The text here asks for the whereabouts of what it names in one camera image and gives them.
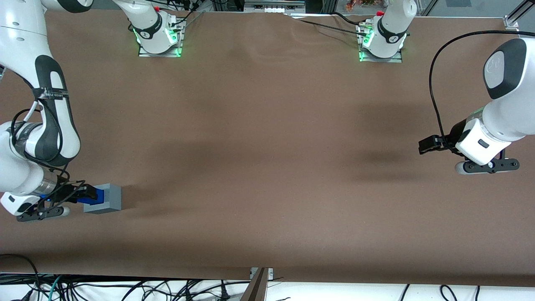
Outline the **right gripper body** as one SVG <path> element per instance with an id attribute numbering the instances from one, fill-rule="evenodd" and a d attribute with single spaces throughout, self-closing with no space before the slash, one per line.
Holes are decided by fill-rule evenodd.
<path id="1" fill-rule="evenodd" d="M 0 202 L 8 213 L 17 217 L 37 204 L 40 199 L 39 196 L 15 196 L 5 192 L 2 195 Z"/>

